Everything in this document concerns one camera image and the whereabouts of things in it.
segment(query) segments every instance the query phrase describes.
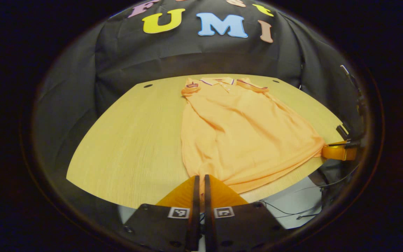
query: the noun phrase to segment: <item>foam letter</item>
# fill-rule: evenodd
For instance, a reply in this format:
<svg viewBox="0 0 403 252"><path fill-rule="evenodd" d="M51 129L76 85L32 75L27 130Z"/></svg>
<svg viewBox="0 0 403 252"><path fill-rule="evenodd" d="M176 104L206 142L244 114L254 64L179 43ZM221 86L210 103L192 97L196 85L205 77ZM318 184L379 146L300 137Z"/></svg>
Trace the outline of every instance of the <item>foam letter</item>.
<svg viewBox="0 0 403 252"><path fill-rule="evenodd" d="M268 16L274 16L272 13L270 13L270 10L269 10L269 9L266 9L264 6L260 6L260 5L254 5L254 6L256 6L257 9L258 9L260 12L262 12L262 13L268 15Z"/></svg>
<svg viewBox="0 0 403 252"><path fill-rule="evenodd" d="M273 43L273 40L271 38L271 33L270 33L271 25L262 20L258 20L258 22L259 22L259 24L261 24L261 29L262 29L261 40L264 40L265 42Z"/></svg>
<svg viewBox="0 0 403 252"><path fill-rule="evenodd" d="M132 13L127 18L131 18L132 16L136 16L138 14L146 12L146 9L152 7L153 3L156 3L156 2L159 2L159 1L160 0L152 0L152 1L147 2L147 3L143 3L142 5L138 5L138 6L133 7Z"/></svg>
<svg viewBox="0 0 403 252"><path fill-rule="evenodd" d="M231 37L238 38L247 38L248 34L243 30L242 20L243 17L236 15L228 15L225 20L220 20L217 16L212 13L198 13L198 16L201 19L201 31L198 32L200 36L212 36L215 34L211 27L214 27L215 30L220 35L225 34L228 27L230 27L230 31L228 35Z"/></svg>
<svg viewBox="0 0 403 252"><path fill-rule="evenodd" d="M173 9L168 11L168 14L171 15L171 21L169 24L164 24L162 26L158 25L158 18L163 15L162 13L146 16L142 19L144 21L144 32L159 33L176 28L181 24L181 13L183 11L185 11L185 9Z"/></svg>
<svg viewBox="0 0 403 252"><path fill-rule="evenodd" d="M239 7L246 7L246 5L244 5L243 2L240 0L227 0L227 3L235 5L235 6L239 6Z"/></svg>

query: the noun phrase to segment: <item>black cloth backdrop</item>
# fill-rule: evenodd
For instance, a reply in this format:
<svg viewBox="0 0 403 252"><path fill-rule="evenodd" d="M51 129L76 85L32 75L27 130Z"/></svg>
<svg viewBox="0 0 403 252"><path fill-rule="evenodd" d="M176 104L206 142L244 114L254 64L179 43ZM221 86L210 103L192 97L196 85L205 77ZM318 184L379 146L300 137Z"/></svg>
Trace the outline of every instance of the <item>black cloth backdrop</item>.
<svg viewBox="0 0 403 252"><path fill-rule="evenodd" d="M84 218L122 233L117 225L120 219L113 214L115 204L77 188L66 180L66 172L75 149L98 117L141 82L213 73L275 77L300 87L353 132L362 131L355 106L357 91L340 68L343 64L354 74L351 62L293 17L263 3L243 2L246 8L218 0L160 0L129 19L132 8L128 8L91 28L62 53L38 91L32 139L46 179L64 202ZM275 16L261 13L252 4L264 5ZM186 9L178 27L144 33L141 19L163 13L158 24L167 24L167 11L176 8ZM196 14L203 12L222 20L229 14L243 16L248 38L198 35L201 25ZM260 39L258 20L272 25L273 43Z"/></svg>

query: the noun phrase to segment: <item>yellow letter u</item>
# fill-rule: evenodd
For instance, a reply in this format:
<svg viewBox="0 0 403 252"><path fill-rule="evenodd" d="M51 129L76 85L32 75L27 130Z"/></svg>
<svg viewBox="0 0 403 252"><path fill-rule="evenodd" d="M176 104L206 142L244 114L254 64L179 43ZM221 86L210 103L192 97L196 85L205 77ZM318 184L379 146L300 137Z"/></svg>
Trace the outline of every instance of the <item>yellow letter u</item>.
<svg viewBox="0 0 403 252"><path fill-rule="evenodd" d="M181 13L183 11L185 11L185 9L173 9L168 11L168 14L171 15L171 21L169 24L163 26L158 25L158 18L163 15L162 13L146 16L142 19L144 21L144 32L159 33L176 28L181 24Z"/></svg>

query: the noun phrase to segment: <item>white floor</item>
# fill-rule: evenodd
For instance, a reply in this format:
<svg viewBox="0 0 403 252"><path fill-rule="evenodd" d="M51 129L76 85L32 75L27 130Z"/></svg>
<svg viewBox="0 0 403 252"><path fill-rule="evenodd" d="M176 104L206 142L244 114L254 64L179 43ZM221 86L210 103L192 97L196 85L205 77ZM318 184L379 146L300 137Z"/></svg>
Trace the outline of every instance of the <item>white floor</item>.
<svg viewBox="0 0 403 252"><path fill-rule="evenodd" d="M301 217L301 216L317 214L321 211L320 188L310 188L314 186L315 184L308 177L305 177L295 185L292 185L291 187L285 190L282 190L270 197L267 197L263 199L263 201L267 202L267 209L273 214L273 216L277 218L278 222L284 228L286 229L297 228L299 226L304 225L312 218L314 218L314 216L312 217ZM269 204L277 207L278 209L284 211L285 213L273 208ZM315 206L318 207L308 212L296 214L298 212L311 209ZM136 209L119 205L118 210L122 223L125 223L128 220L128 218L130 218L130 216L133 214L133 212L135 212ZM200 239L198 247L199 252L206 251L204 236Z"/></svg>

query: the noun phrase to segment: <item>table surface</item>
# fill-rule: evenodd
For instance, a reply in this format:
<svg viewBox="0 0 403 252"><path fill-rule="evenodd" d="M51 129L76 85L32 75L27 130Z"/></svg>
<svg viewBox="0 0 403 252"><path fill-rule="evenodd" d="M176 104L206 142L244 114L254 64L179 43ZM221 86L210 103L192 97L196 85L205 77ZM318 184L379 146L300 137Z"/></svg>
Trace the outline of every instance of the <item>table surface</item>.
<svg viewBox="0 0 403 252"><path fill-rule="evenodd" d="M326 143L342 141L342 122L308 94L277 78L237 75L188 75L139 83L96 121L69 164L66 179L106 201L137 208L156 204L189 178L181 158L181 121L187 78L250 78L308 120ZM312 158L289 174L242 193L248 202L271 196L299 182L323 163Z"/></svg>

